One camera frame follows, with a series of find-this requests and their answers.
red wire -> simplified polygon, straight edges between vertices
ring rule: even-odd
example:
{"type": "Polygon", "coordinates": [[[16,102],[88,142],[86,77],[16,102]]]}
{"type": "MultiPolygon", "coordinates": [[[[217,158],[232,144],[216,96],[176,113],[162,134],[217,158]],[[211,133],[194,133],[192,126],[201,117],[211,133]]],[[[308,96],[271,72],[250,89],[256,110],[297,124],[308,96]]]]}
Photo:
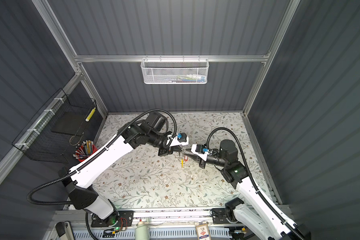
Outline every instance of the red wire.
{"type": "Polygon", "coordinates": [[[125,218],[121,217],[121,225],[123,225],[123,219],[125,220],[125,224],[128,225],[128,222],[125,218]]]}

black wire mesh basket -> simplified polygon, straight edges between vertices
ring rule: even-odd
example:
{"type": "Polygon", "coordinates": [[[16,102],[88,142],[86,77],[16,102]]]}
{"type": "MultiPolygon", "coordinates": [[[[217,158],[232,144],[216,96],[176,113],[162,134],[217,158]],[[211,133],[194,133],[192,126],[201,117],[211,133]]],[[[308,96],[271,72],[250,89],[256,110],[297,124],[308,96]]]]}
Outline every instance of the black wire mesh basket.
{"type": "Polygon", "coordinates": [[[66,95],[51,108],[34,127],[24,128],[12,142],[29,159],[69,163],[77,145],[93,139],[101,123],[96,101],[91,98],[66,95]]]}

metal bracket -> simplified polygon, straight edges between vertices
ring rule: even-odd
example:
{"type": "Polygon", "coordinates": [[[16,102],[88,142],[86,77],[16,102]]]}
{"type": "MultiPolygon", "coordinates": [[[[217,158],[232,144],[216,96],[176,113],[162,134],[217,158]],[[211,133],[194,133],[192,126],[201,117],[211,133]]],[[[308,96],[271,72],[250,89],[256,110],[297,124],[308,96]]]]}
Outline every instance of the metal bracket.
{"type": "Polygon", "coordinates": [[[55,228],[60,239],[75,240],[70,222],[58,222],[55,228]]]}
{"type": "MultiPolygon", "coordinates": [[[[124,221],[123,227],[132,226],[134,211],[118,211],[118,212],[120,218],[125,218],[125,220],[127,221],[127,225],[125,225],[125,221],[123,220],[124,221]]],[[[107,225],[101,218],[97,217],[94,214],[92,215],[91,227],[107,227],[107,225]]],[[[114,227],[121,227],[121,220],[118,221],[114,227]]]]}
{"type": "Polygon", "coordinates": [[[211,209],[212,220],[214,224],[229,224],[226,214],[225,208],[216,208],[211,209]]]}

metal rail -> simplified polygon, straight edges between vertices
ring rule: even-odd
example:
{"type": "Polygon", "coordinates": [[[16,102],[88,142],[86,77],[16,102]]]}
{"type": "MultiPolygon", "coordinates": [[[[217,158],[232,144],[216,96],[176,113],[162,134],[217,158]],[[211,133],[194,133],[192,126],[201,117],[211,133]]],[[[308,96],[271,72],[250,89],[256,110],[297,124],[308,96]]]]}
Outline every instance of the metal rail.
{"type": "MultiPolygon", "coordinates": [[[[283,211],[288,217],[294,219],[289,205],[277,205],[277,207],[283,211]]],[[[134,211],[134,218],[132,221],[132,227],[135,227],[140,219],[149,219],[150,223],[156,225],[156,228],[166,227],[186,227],[191,222],[209,222],[209,226],[214,227],[235,227],[242,226],[242,223],[227,223],[227,224],[213,224],[210,210],[216,207],[173,207],[173,208],[144,208],[144,209],[119,209],[120,211],[134,211]]],[[[48,231],[54,229],[54,226],[58,222],[69,221],[72,228],[76,230],[86,229],[85,227],[85,211],[84,210],[58,210],[55,212],[48,231]]]]}
{"type": "Polygon", "coordinates": [[[53,13],[51,6],[47,0],[32,0],[33,5],[36,7],[37,11],[43,18],[45,24],[48,26],[53,37],[58,42],[62,52],[69,61],[69,64],[75,70],[75,72],[80,71],[84,74],[85,78],[82,80],[87,93],[90,98],[96,100],[97,108],[103,118],[107,116],[108,110],[100,95],[96,91],[94,84],[92,83],[90,77],[84,69],[84,66],[76,62],[74,57],[77,55],[75,49],[73,48],[71,42],[69,41],[67,35],[65,34],[62,26],[60,25],[56,15],[53,13]]]}
{"type": "Polygon", "coordinates": [[[121,62],[121,63],[139,63],[142,59],[149,61],[206,61],[209,62],[262,62],[268,60],[267,55],[243,55],[243,56],[148,56],[148,55],[78,55],[74,59],[80,63],[96,62],[121,62]]]}
{"type": "Polygon", "coordinates": [[[281,201],[279,192],[276,189],[276,185],[273,182],[268,165],[264,159],[264,155],[263,155],[263,152],[261,151],[259,142],[257,141],[257,138],[254,134],[250,120],[249,120],[248,116],[242,116],[242,118],[243,118],[245,129],[247,130],[247,133],[248,133],[248,137],[250,138],[250,141],[252,143],[254,153],[256,154],[260,169],[263,171],[263,176],[264,176],[265,182],[267,183],[268,188],[271,188],[273,190],[273,193],[275,195],[275,198],[276,198],[276,201],[278,202],[278,204],[283,204],[283,202],[281,201]]]}
{"type": "Polygon", "coordinates": [[[288,4],[287,10],[284,13],[283,19],[279,25],[279,28],[275,35],[275,38],[273,39],[273,42],[269,49],[268,61],[266,63],[264,63],[264,65],[260,69],[259,74],[255,80],[255,83],[251,89],[250,95],[247,99],[247,102],[245,103],[245,106],[243,108],[243,112],[246,116],[248,115],[248,113],[251,110],[251,107],[257,96],[257,93],[259,92],[260,87],[263,84],[263,81],[268,73],[269,67],[271,66],[273,59],[274,59],[277,51],[279,50],[281,41],[283,40],[284,35],[287,32],[288,26],[291,23],[292,17],[296,12],[296,9],[298,8],[299,3],[300,3],[300,0],[291,0],[288,4]]]}

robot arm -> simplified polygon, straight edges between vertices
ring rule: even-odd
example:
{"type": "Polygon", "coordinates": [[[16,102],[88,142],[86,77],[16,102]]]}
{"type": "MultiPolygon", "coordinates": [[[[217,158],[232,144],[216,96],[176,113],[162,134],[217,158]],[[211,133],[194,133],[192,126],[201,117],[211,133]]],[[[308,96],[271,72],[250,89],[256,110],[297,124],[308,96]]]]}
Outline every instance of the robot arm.
{"type": "Polygon", "coordinates": [[[205,145],[193,144],[192,148],[187,151],[191,151],[193,154],[185,155],[199,161],[201,168],[205,168],[206,163],[222,166],[223,169],[220,172],[225,180],[241,193],[245,201],[256,211],[253,212],[241,199],[235,198],[225,204],[225,215],[229,221],[243,223],[262,240],[311,239],[310,232],[306,227],[304,225],[297,226],[264,194],[256,182],[258,190],[255,189],[245,166],[238,161],[238,150],[233,141],[221,141],[219,149],[208,149],[205,145]],[[296,233],[292,232],[287,224],[293,226],[295,232],[304,238],[296,236],[296,233]]]}
{"type": "Polygon", "coordinates": [[[121,135],[113,136],[103,147],[82,163],[71,169],[59,171],[60,177],[75,172],[72,176],[62,180],[68,196],[76,209],[84,209],[96,214],[104,220],[104,225],[114,226],[118,219],[118,212],[114,205],[92,187],[93,181],[115,161],[142,144],[149,144],[158,148],[158,156],[166,156],[174,151],[182,151],[180,146],[187,145],[189,138],[185,133],[177,134],[173,139],[171,131],[161,133],[168,120],[162,114],[152,111],[144,120],[128,123],[118,130],[121,135]]]}

